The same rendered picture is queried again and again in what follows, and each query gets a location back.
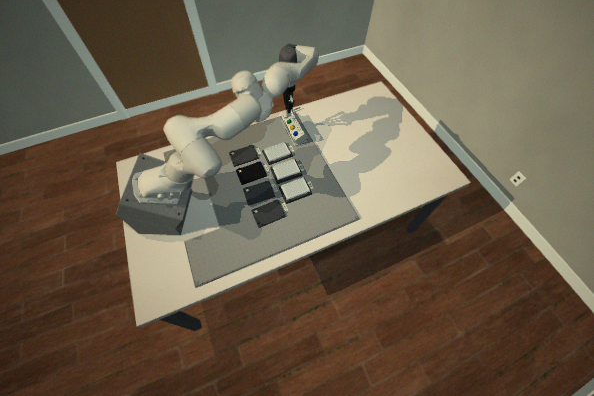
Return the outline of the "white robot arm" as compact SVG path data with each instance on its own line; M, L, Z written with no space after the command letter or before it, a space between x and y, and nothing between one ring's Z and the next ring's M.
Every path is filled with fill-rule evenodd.
M279 62L266 71L262 88L252 72L241 71L231 80L237 100L206 117L177 115L168 119L163 130L177 152L162 167L135 173L132 184L139 203L177 205L190 177L215 176L222 161L206 137L230 140L253 122L266 120L274 107L272 100L301 80L317 65L318 58L315 47L286 44Z

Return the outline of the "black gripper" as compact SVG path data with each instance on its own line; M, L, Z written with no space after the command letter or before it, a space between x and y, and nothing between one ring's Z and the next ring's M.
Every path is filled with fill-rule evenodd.
M286 109L286 117L291 117L291 110L293 109L293 104L294 104L294 100L292 99L293 97L293 92L295 91L295 85L293 87L288 87L285 92L283 93L283 97L284 97L284 104L285 104L285 109Z

